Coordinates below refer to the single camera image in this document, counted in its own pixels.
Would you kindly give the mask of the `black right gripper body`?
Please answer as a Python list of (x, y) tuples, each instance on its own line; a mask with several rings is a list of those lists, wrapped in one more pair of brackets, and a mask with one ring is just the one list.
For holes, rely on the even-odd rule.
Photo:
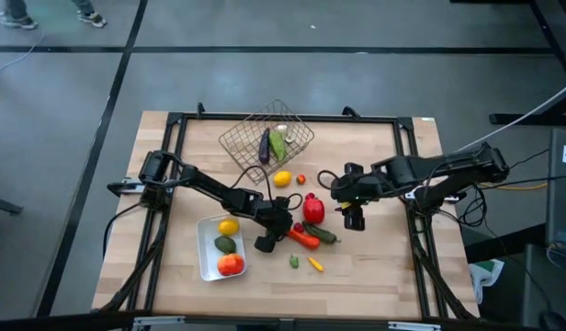
[(356, 163), (346, 163), (344, 174), (333, 180), (331, 198), (337, 202), (377, 201), (383, 197), (384, 175), (378, 169), (365, 173), (364, 167)]

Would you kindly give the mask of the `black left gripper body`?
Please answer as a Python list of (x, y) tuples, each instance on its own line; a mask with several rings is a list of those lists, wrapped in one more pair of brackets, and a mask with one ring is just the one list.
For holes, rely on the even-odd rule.
[(293, 224), (289, 202), (290, 198), (276, 197), (273, 201), (262, 200), (257, 204), (257, 222), (276, 238), (285, 236)]

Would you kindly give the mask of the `dark green cucumber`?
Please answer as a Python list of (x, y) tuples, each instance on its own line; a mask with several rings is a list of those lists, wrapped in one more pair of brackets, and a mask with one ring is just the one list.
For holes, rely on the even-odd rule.
[(324, 230), (323, 228), (320, 228), (314, 224), (303, 222), (302, 225), (304, 230), (308, 234), (319, 238), (321, 242), (324, 242), (328, 245), (332, 245), (340, 241), (340, 239), (335, 234)]

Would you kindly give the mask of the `orange carrot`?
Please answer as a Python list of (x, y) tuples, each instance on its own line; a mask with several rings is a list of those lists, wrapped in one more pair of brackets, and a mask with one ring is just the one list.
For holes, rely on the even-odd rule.
[(310, 250), (317, 249), (321, 242), (318, 237), (312, 236), (310, 234), (300, 233), (294, 229), (290, 229), (288, 231), (287, 237)]

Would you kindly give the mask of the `dark green avocado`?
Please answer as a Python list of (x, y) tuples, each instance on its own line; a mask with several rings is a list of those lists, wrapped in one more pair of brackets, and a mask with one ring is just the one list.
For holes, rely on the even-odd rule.
[(229, 236), (222, 235), (214, 240), (215, 247), (224, 255), (234, 254), (237, 252), (237, 245)]

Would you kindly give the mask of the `red bell pepper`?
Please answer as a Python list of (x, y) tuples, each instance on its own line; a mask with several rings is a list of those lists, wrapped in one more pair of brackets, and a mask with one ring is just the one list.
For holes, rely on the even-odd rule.
[(310, 192), (305, 196), (302, 207), (304, 221), (311, 224), (320, 224), (325, 217), (325, 208), (321, 200)]

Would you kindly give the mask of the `purple eggplant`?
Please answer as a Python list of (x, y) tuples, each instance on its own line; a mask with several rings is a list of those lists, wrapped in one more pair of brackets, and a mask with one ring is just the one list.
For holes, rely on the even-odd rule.
[(270, 129), (266, 128), (261, 136), (258, 150), (258, 159), (262, 165), (267, 165), (270, 160)]

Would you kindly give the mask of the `white plastic bin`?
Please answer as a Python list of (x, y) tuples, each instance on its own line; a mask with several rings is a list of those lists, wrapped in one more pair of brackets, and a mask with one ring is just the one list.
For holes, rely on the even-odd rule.
[(242, 275), (246, 271), (246, 257), (243, 245), (242, 231), (238, 230), (235, 234), (228, 235), (235, 243), (234, 254), (237, 254), (242, 263), (238, 263), (234, 272), (222, 274), (219, 271), (219, 262), (226, 256), (226, 253), (219, 250), (215, 245), (215, 240), (222, 236), (219, 225), (224, 221), (238, 221), (231, 215), (220, 215), (202, 219), (197, 223), (197, 242), (198, 242), (198, 264), (200, 277), (205, 281), (222, 280)]

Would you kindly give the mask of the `green white bag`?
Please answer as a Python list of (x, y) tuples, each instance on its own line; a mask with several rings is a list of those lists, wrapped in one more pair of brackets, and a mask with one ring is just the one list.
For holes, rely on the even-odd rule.
[(470, 276), (476, 303), (481, 304), (483, 300), (483, 289), (491, 287), (499, 279), (504, 268), (504, 262), (499, 259), (491, 259), (469, 264)]

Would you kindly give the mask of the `grey cabinet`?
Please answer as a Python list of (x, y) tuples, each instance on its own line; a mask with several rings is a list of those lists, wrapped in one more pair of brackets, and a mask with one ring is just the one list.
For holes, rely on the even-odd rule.
[(549, 260), (566, 268), (566, 129), (554, 129), (549, 143), (546, 239)]

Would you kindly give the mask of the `person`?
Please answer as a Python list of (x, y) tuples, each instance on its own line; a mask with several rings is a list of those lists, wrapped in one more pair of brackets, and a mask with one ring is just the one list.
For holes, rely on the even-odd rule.
[[(91, 0), (71, 0), (77, 8), (77, 19), (91, 24), (95, 28), (103, 28), (107, 22), (95, 11)], [(28, 14), (25, 0), (3, 0), (4, 7), (0, 11), (0, 22), (10, 28), (32, 30), (38, 23)]]

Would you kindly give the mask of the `silver aluminium frame bar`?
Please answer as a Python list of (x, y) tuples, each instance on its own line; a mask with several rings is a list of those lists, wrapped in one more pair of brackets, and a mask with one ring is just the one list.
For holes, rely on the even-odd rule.
[(186, 321), (184, 316), (179, 315), (163, 315), (163, 316), (144, 316), (133, 319), (133, 327), (148, 329), (156, 325), (177, 325)]
[(389, 321), (388, 329), (393, 331), (442, 331), (441, 325)]

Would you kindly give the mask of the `black table frame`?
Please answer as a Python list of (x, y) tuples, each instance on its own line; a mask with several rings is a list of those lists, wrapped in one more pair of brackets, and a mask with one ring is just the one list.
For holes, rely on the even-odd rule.
[[(184, 160), (228, 186), (243, 171), (219, 143), (219, 137), (243, 120), (246, 114), (186, 114)], [(152, 312), (229, 317), (301, 318), (336, 320), (420, 320), (413, 253), (409, 241), (405, 206), (397, 199), (365, 206), (366, 230), (344, 228), (343, 216), (335, 212), (330, 193), (321, 188), (316, 173), (342, 171), (346, 162), (370, 164), (398, 154), (434, 156), (442, 154), (434, 119), (350, 116), (306, 116), (302, 120), (315, 138), (306, 150), (283, 169), (307, 176), (304, 186), (273, 188), (288, 196), (296, 188), (313, 192), (325, 204), (322, 228), (338, 235), (341, 243), (321, 244), (309, 250), (292, 239), (276, 244), (271, 254), (254, 248), (264, 228), (239, 218), (246, 257), (244, 274), (223, 280), (200, 277), (197, 242), (198, 221), (226, 214), (220, 204), (193, 189), (178, 188), (172, 202)], [(92, 308), (101, 308), (134, 270), (146, 211), (130, 211), (115, 222), (100, 272)], [(464, 307), (480, 316), (459, 225), (447, 215), (432, 221), (436, 254), (445, 282)], [(299, 259), (292, 268), (290, 256)], [(315, 258), (324, 268), (316, 270)]]

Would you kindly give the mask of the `silver mounting bracket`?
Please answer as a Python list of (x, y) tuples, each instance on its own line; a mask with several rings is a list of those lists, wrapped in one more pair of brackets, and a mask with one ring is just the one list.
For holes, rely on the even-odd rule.
[(144, 185), (137, 178), (124, 178), (121, 184), (121, 194), (142, 194), (144, 191)]

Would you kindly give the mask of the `black desk frame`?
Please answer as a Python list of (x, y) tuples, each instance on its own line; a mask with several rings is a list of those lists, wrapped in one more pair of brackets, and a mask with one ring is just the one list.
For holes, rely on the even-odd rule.
[[(531, 0), (530, 7), (566, 76), (566, 0)], [(516, 125), (566, 126), (566, 91)]]

